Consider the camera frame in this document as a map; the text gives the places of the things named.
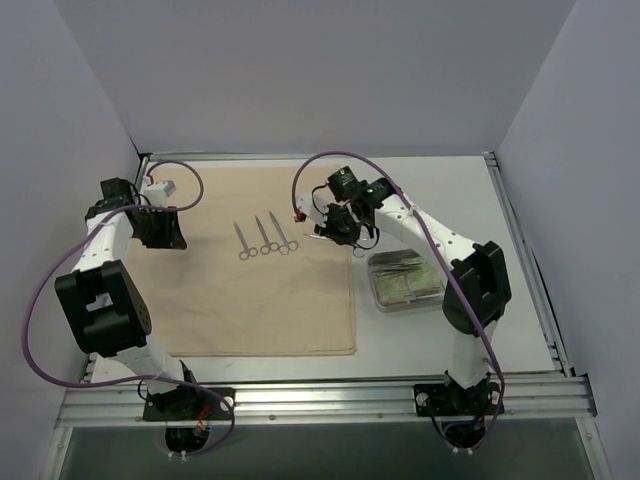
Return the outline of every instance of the white wall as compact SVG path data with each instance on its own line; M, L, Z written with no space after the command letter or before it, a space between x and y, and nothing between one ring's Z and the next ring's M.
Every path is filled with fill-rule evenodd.
M498 158L616 478L638 478L640 3L578 0Z
M20 351L20 324L39 277L84 236L98 182L131 177L137 159L118 117L49 0L0 2L0 477L35 478L63 391ZM82 356L47 289L33 325L37 359L77 380Z
M56 0L145 151L479 153L574 0Z

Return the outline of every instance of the plastic container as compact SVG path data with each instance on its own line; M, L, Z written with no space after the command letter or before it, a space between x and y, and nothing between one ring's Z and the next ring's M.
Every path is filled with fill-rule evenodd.
M367 262L376 306L382 312L442 305L439 270L413 250L376 253Z

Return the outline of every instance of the metal forceps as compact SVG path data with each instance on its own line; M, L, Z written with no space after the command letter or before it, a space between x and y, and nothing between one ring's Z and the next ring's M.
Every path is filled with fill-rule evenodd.
M267 236L267 232L262 226L262 222L260 221L257 215L256 215L256 223L258 224L258 230L260 230L260 235L262 235L262 240L264 240L264 245L260 247L260 253L263 255L267 255L269 252L277 252L280 245L278 245L278 242L272 242L271 240L269 240L269 237Z
M269 210L269 216L271 217L273 226L276 228L276 232L278 232L278 235L280 235L280 239L282 240L282 245L278 247L278 251L282 255L288 255L289 252L295 252L299 247L298 242L296 242L295 240L287 240L287 237L285 236L282 228L280 227L280 224L278 223L278 219L271 210Z
M240 226L238 225L238 222L233 222L233 226L236 228L236 233L238 234L238 238L240 239L240 243L242 244L242 247L244 248L244 250L242 250L239 254L238 254L238 258L240 258L240 260L249 260L249 257L257 257L258 256L258 249L256 247L251 247L249 248L249 245L247 245L247 241L244 238L244 235L242 234L242 230L240 230Z

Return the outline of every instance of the tan towel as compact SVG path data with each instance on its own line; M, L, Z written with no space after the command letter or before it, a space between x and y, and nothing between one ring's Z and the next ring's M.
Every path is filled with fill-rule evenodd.
M151 250L131 242L126 262L151 313L153 333L174 355L348 355L355 351L351 251L314 240L313 224L295 224L290 201L295 168L199 167L202 202L179 214L188 249ZM335 168L308 168L300 193L324 183ZM174 180L172 205L186 205L197 183L186 169L161 167ZM259 216L269 239L281 243L279 220L300 248L289 255L241 261L233 222L260 248Z

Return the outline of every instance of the white table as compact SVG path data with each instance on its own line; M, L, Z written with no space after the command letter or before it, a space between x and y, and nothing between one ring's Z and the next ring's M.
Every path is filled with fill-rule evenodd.
M423 210L461 235L484 244L495 241L505 253L513 298L496 328L493 345L505 372L554 370L533 301L507 230L484 158L381 158L384 168ZM375 172L357 161L348 164L359 178L374 180ZM196 166L247 168L293 166L301 160L216 160ZM384 236L370 252L403 248ZM451 355L453 327L439 309L383 314L376 308L367 278L366 259L354 259L357 351L339 357L185 357L201 382L245 382L310 379L353 379L439 375ZM119 378L131 372L121 364L99 358L93 381Z

